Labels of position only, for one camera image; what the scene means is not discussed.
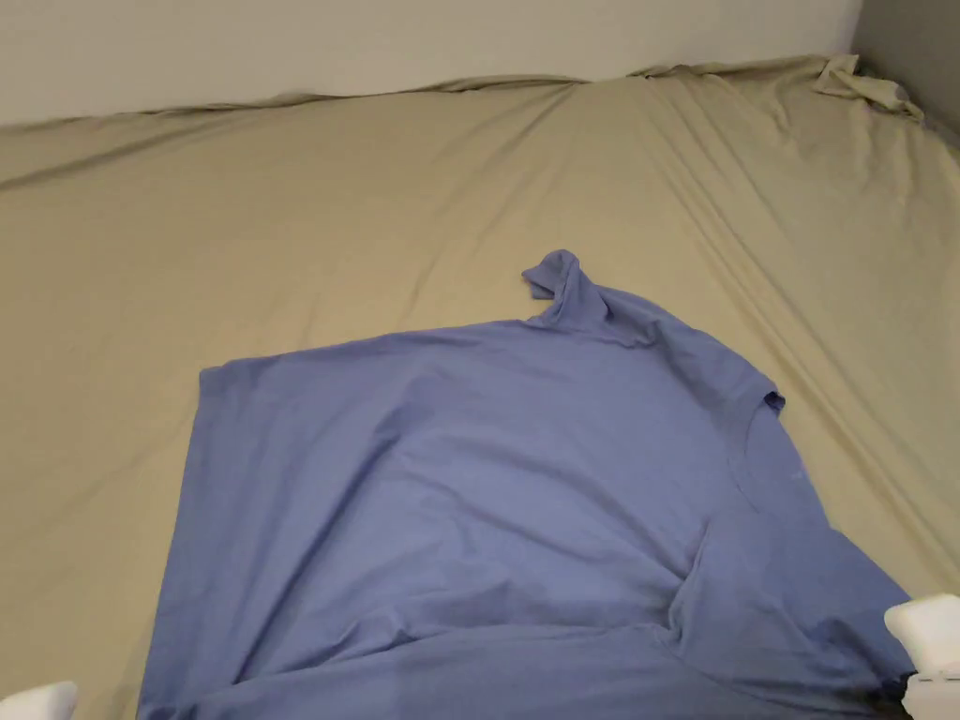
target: mattress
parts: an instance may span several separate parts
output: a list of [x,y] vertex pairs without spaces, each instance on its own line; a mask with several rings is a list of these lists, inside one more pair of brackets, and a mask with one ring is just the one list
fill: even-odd
[[0,695],[132,715],[200,369],[538,314],[561,247],[773,378],[832,524],[958,590],[958,156],[852,63],[0,131]]

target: beige bed sheet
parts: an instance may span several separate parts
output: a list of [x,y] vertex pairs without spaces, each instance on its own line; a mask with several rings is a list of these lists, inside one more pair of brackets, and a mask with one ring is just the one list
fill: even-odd
[[775,378],[835,525],[960,589],[960,170],[851,62],[0,131],[0,695],[133,715],[201,368],[530,316],[557,248]]

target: gray wall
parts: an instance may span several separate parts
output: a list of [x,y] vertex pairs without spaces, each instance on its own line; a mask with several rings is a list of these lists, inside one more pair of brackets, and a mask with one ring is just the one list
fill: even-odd
[[853,50],[960,132],[960,0],[864,0]]

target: blue t-shirt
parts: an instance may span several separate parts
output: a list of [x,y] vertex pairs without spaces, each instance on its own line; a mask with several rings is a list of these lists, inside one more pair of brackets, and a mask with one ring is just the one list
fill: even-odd
[[142,717],[800,718],[910,670],[773,383],[524,276],[528,321],[201,374]]

